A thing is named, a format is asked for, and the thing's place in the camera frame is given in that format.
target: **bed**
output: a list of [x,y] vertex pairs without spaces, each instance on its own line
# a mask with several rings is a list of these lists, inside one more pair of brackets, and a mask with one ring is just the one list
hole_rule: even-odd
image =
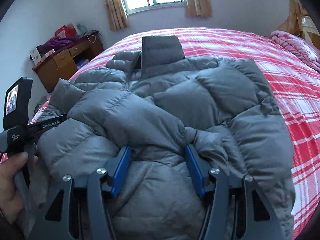
[[[85,65],[71,79],[104,66],[120,51],[140,50],[142,36],[148,35],[176,35],[186,56],[254,59],[273,90],[295,152],[292,177],[296,202],[292,214],[296,238],[320,200],[320,73],[266,37],[224,29],[179,28],[128,36]],[[48,102],[31,122],[36,122],[47,105]]]

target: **silver bolt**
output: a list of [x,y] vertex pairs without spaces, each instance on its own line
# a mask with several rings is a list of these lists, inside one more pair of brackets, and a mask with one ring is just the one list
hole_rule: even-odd
[[71,176],[70,175],[64,175],[62,180],[63,181],[70,181],[71,180]]
[[105,174],[106,173],[106,169],[105,168],[98,168],[97,169],[97,173],[98,174]]
[[216,169],[214,168],[214,169],[210,170],[210,173],[214,174],[214,175],[218,175],[220,173],[220,170],[218,168],[216,168]]
[[250,174],[247,174],[244,176],[244,179],[247,181],[247,182],[253,182],[253,177],[250,175]]

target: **wall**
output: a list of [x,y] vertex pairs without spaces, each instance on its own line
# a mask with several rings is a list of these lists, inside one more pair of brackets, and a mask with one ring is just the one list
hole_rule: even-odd
[[[0,105],[6,90],[21,76],[34,79],[29,101],[29,117],[39,99],[47,92],[38,76],[32,71],[29,59],[31,48],[45,43],[65,24],[67,14],[63,0],[15,0],[0,22]],[[2,127],[2,108],[0,126]]]
[[289,13],[288,0],[211,0],[209,19],[186,18],[183,7],[161,8],[129,15],[129,28],[111,32],[102,1],[66,0],[66,4],[74,21],[100,31],[105,49],[128,35],[165,28],[214,27],[268,36]]

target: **display screen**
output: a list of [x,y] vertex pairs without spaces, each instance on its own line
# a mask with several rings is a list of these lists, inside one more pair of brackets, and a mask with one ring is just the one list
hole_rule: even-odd
[[19,85],[16,85],[7,95],[7,108],[6,108],[5,115],[8,115],[12,111],[16,110],[18,87]]

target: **person's left hand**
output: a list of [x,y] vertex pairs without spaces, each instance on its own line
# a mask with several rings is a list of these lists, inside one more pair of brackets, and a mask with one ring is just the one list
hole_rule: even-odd
[[22,200],[16,191],[13,176],[27,163],[28,154],[23,152],[11,156],[0,165],[0,208],[7,221],[16,221],[23,209]]

